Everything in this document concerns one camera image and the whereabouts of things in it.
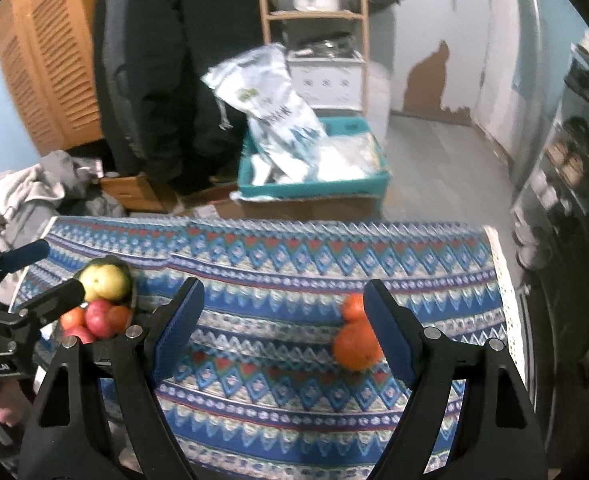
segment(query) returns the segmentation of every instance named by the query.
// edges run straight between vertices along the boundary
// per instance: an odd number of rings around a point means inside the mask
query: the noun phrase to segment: orange
[[[350,294],[341,307],[341,315],[348,322],[367,319],[363,294]]]
[[[127,306],[117,305],[108,310],[108,325],[115,332],[123,332],[130,324],[131,310]]]
[[[80,306],[76,306],[72,310],[69,310],[63,316],[59,318],[59,323],[64,330],[75,326],[84,326],[86,322],[86,311]]]
[[[363,372],[383,358],[367,319],[347,323],[335,337],[332,353],[341,366],[354,372]]]

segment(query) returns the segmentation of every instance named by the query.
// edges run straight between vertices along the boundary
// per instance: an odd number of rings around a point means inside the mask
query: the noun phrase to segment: dark clothing
[[[119,26],[106,23],[106,9],[118,6],[107,1],[97,2],[95,28],[114,32]],[[123,41],[95,32],[97,94],[117,170],[143,169],[181,194],[203,189],[238,155],[246,118],[226,106],[231,127],[222,128],[220,108],[200,77],[262,44],[258,0],[125,0],[125,6],[124,13],[108,12],[125,20]]]

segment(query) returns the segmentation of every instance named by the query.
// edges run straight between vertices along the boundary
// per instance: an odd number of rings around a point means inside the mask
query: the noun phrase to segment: silver screw
[[[67,335],[61,341],[61,344],[64,348],[72,348],[77,344],[77,336],[76,335]]]
[[[490,341],[488,342],[488,344],[491,346],[491,348],[495,351],[495,352],[501,352],[504,349],[504,343],[501,339],[497,339],[495,337],[493,337],[492,339],[490,339]]]
[[[127,328],[126,337],[128,337],[130,339],[136,339],[137,337],[142,335],[142,333],[143,333],[143,328],[141,328],[139,325],[132,325]]]
[[[441,330],[433,326],[427,326],[423,329],[423,335],[428,339],[439,339],[441,337]]]

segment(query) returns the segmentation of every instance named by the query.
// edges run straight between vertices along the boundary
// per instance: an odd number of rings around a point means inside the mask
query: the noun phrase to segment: brown patch on door
[[[452,111],[448,107],[441,107],[441,98],[446,88],[446,62],[449,57],[450,48],[442,40],[436,51],[412,68],[403,97],[404,115],[466,126],[473,123],[470,108]]]

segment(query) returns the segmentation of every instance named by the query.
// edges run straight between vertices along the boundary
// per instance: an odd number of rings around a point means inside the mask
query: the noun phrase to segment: gray floor
[[[513,186],[488,142],[466,126],[392,116],[385,153],[393,172],[386,219],[490,225],[499,232],[513,285],[519,284]]]

